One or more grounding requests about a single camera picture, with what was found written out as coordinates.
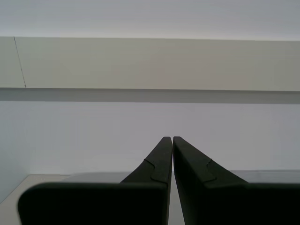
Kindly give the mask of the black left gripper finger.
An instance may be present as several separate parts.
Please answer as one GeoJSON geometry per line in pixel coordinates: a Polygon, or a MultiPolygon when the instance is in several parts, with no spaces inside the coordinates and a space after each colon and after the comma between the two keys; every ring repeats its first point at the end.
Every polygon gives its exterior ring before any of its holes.
{"type": "Polygon", "coordinates": [[[48,182],[17,204],[23,225],[166,225],[173,144],[164,137],[119,183],[48,182]]]}
{"type": "Polygon", "coordinates": [[[297,225],[299,184],[249,183],[173,138],[174,175],[187,225],[297,225]]]}

